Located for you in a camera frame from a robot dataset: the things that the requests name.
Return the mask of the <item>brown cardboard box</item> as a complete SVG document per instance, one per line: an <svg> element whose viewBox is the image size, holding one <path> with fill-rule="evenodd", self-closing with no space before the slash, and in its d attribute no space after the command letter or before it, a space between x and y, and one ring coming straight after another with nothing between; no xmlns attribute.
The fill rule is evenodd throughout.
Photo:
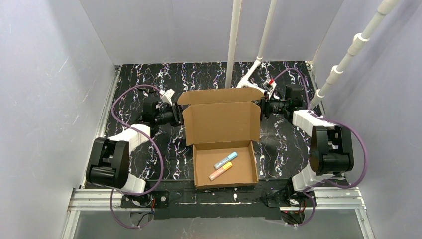
<svg viewBox="0 0 422 239"><path fill-rule="evenodd" d="M259 182L253 143L260 140L264 94L255 88L192 90L177 103L183 110L186 144L193 148L196 189L251 186ZM237 152L233 166L210 181L214 165Z"/></svg>

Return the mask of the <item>light blue tube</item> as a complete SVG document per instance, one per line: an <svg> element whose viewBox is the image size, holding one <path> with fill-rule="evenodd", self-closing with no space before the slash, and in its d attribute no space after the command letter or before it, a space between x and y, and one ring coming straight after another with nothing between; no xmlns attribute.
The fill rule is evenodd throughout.
<svg viewBox="0 0 422 239"><path fill-rule="evenodd" d="M229 163L230 161L232 161L233 159L235 159L238 156L237 152L233 152L231 153L229 156L225 157L224 159L222 159L221 161L219 161L218 163L216 163L214 165L214 168L216 170L220 169L221 167L223 167L225 164Z"/></svg>

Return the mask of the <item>yellow pink marker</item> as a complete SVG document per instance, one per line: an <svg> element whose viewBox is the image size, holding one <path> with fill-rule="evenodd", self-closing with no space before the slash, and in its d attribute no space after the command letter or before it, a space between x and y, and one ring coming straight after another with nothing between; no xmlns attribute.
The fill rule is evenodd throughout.
<svg viewBox="0 0 422 239"><path fill-rule="evenodd" d="M233 166L233 164L231 162L226 163L225 165L223 165L221 168L217 169L214 173L212 173L209 176L209 180L213 181L215 180L217 177L219 177L221 174L223 174L225 171L227 171L228 169L230 169Z"/></svg>

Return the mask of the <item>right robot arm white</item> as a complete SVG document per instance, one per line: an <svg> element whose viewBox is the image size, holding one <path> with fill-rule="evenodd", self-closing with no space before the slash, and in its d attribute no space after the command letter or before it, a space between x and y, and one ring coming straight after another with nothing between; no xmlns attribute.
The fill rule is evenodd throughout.
<svg viewBox="0 0 422 239"><path fill-rule="evenodd" d="M273 95L276 84L263 83L264 96L259 102L261 117L283 115L292 125L311 138L309 162L288 184L290 191L310 191L317 183L338 174L351 171L354 166L351 131L344 126L329 123L307 109L299 85L288 85L284 98Z"/></svg>

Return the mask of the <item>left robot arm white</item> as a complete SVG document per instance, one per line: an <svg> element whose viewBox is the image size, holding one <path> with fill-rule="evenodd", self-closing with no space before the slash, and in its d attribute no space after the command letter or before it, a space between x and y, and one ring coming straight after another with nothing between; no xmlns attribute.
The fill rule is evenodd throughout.
<svg viewBox="0 0 422 239"><path fill-rule="evenodd" d="M160 91L160 98L147 97L134 124L109 138L94 140L85 174L86 181L115 188L134 196L154 190L148 183L129 172L129 156L140 145L152 140L161 125L184 124L182 107L172 100L174 91Z"/></svg>

